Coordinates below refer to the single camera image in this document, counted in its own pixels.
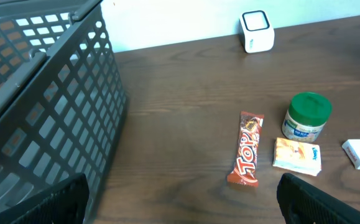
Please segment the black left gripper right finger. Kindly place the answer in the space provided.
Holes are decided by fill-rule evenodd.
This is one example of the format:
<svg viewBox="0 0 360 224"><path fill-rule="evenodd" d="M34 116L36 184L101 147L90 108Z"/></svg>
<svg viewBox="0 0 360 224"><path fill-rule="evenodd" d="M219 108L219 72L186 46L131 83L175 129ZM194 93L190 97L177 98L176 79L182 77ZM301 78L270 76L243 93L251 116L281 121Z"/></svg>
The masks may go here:
<svg viewBox="0 0 360 224"><path fill-rule="evenodd" d="M282 175L277 201L287 224L360 224L360 211L291 173Z"/></svg>

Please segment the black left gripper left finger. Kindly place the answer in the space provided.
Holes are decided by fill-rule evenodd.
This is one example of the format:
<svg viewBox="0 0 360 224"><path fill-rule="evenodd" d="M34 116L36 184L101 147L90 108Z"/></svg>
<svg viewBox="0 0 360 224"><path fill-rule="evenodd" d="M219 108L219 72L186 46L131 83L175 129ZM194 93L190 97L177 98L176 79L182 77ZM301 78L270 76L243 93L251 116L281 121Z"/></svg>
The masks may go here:
<svg viewBox="0 0 360 224"><path fill-rule="evenodd" d="M85 174L75 174L0 213L0 224L82 224L89 199Z"/></svg>

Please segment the orange snack box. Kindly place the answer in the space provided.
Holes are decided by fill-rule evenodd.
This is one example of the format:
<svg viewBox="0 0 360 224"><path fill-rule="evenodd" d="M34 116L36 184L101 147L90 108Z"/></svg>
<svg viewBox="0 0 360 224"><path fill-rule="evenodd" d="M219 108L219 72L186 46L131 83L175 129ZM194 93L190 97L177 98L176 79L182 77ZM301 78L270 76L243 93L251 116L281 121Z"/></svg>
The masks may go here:
<svg viewBox="0 0 360 224"><path fill-rule="evenodd" d="M320 147L316 144L277 138L272 165L281 169L317 176L322 170Z"/></svg>

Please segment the green lid jar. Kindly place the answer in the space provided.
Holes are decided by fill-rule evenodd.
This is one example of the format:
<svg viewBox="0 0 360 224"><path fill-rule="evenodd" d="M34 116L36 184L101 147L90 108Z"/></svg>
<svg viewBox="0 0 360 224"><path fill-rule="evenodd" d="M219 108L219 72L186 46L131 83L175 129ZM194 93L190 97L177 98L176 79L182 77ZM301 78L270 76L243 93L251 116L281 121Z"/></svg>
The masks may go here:
<svg viewBox="0 0 360 224"><path fill-rule="evenodd" d="M282 123L282 133L290 140L314 142L332 112L331 102L314 92L296 94Z"/></svg>

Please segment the orange chocolate bar wrapper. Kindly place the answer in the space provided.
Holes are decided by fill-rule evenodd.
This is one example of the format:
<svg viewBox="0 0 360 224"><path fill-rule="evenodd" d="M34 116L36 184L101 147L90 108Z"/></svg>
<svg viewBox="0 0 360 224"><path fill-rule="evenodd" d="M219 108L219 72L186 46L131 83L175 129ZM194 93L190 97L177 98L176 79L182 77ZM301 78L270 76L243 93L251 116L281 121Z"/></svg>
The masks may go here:
<svg viewBox="0 0 360 224"><path fill-rule="evenodd" d="M257 151L261 137L263 114L240 113L236 157L227 181L233 184L257 187Z"/></svg>

